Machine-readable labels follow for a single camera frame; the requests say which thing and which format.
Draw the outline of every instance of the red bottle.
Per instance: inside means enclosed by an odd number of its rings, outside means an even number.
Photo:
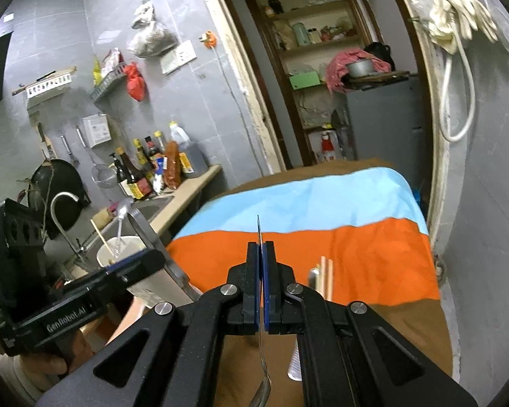
[[[322,159],[324,161],[335,160],[335,150],[328,133],[322,135]]]

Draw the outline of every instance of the light blue stripe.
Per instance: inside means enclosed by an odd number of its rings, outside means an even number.
[[[177,237],[207,231],[291,233],[364,226],[389,217],[408,218],[427,234],[407,181],[390,168],[316,177],[243,191],[207,203]]]

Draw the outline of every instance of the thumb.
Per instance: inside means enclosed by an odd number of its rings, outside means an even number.
[[[60,356],[49,353],[30,353],[20,357],[23,368],[32,373],[47,375],[62,375],[68,371],[68,366]]]

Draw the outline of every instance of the sink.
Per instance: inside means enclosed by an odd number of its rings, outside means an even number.
[[[173,196],[167,197],[159,197],[155,199],[150,199],[147,201],[136,202],[133,207],[137,208],[140,213],[151,223],[151,221],[155,218],[155,216],[162,210],[164,207],[169,204],[173,200]],[[119,228],[119,219],[115,217],[108,225],[102,229],[100,232],[106,240],[111,239],[111,237],[117,236],[117,230]],[[136,235],[136,231],[130,225],[128,218],[125,218],[122,222],[122,231],[121,235]],[[102,240],[98,237],[98,234],[95,234],[91,239],[87,240],[86,243],[83,244],[85,247],[85,255],[96,269],[100,267],[98,261],[96,260],[96,253],[103,245]]]

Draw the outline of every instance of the silver screw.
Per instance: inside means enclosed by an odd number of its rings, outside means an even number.
[[[167,315],[174,307],[167,301],[162,301],[155,306],[155,312],[159,315]]]
[[[235,284],[224,284],[221,286],[221,293],[223,295],[234,295],[238,291]]]
[[[303,286],[300,283],[291,283],[286,287],[286,292],[298,295],[303,292]]]
[[[355,301],[353,304],[351,304],[351,311],[353,311],[355,314],[362,315],[367,312],[367,306],[361,301]]]

